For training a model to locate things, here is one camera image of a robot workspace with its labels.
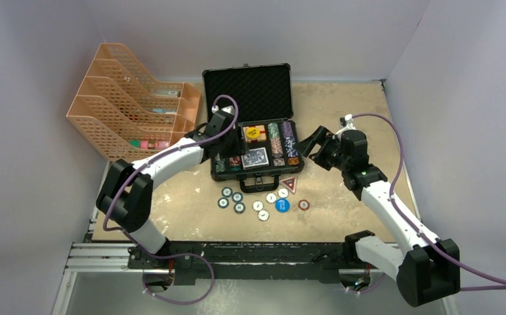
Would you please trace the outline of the blue playing card deck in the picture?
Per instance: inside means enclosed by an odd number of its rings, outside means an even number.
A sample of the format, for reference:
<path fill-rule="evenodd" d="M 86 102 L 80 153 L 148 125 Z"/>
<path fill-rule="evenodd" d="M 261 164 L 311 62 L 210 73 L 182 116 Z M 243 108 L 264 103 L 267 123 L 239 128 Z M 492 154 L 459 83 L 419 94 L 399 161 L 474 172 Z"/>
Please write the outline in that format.
<path fill-rule="evenodd" d="M 243 169 L 264 167 L 270 164 L 266 148 L 255 148 L 241 155 Z"/>

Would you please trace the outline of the white one poker chip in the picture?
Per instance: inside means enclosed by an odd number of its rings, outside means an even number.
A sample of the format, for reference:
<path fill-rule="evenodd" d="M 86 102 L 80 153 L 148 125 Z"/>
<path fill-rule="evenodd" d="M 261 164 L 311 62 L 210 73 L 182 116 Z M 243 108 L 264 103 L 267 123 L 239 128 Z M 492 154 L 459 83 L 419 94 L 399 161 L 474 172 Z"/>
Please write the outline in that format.
<path fill-rule="evenodd" d="M 287 198 L 289 196 L 289 190 L 286 188 L 280 188 L 278 190 L 279 198 Z"/>
<path fill-rule="evenodd" d="M 254 201 L 253 202 L 253 210 L 254 211 L 261 211 L 264 209 L 264 205 L 262 201 Z"/>
<path fill-rule="evenodd" d="M 260 220 L 260 221 L 267 221 L 269 218 L 270 218 L 270 213 L 267 211 L 267 210 L 260 210 L 257 214 L 257 218 Z"/>
<path fill-rule="evenodd" d="M 275 203 L 278 200 L 278 196 L 275 193 L 268 193 L 266 195 L 266 201 L 270 204 Z"/>

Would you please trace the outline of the blue round dealer button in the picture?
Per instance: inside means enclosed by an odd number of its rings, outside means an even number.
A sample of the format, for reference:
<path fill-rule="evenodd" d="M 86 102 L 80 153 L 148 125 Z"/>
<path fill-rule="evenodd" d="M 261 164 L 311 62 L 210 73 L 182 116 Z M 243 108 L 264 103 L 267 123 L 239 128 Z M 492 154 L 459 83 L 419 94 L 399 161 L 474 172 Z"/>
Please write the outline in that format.
<path fill-rule="evenodd" d="M 290 210 L 290 202 L 287 198 L 277 199 L 274 203 L 275 209 L 279 213 L 286 213 Z"/>

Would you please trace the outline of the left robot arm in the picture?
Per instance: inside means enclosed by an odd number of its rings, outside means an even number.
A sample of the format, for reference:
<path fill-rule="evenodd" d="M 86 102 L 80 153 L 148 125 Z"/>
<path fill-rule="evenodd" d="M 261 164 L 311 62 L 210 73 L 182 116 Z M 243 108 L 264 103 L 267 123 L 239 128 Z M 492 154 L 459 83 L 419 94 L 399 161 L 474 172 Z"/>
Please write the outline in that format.
<path fill-rule="evenodd" d="M 184 135 L 176 144 L 150 157 L 128 162 L 119 159 L 107 172 L 96 199 L 104 213 L 103 228 L 109 221 L 141 246 L 144 259 L 153 268 L 163 268 L 170 259 L 168 239 L 150 218 L 154 190 L 173 176 L 220 154 L 231 140 L 238 111 L 223 109 L 206 123 Z"/>

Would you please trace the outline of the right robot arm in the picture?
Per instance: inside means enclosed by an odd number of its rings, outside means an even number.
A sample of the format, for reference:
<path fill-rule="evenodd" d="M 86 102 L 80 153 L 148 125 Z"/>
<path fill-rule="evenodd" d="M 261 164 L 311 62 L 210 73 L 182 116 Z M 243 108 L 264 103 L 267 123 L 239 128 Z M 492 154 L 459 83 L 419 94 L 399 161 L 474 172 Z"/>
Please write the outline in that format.
<path fill-rule="evenodd" d="M 412 307 L 461 290 L 459 248 L 430 231 L 391 191 L 384 173 L 369 161 L 366 135 L 348 129 L 335 135 L 323 126 L 296 144 L 316 165 L 340 170 L 345 187 L 373 211 L 397 246 L 365 230 L 345 238 L 343 258 L 352 267 L 369 263 L 392 278 Z"/>

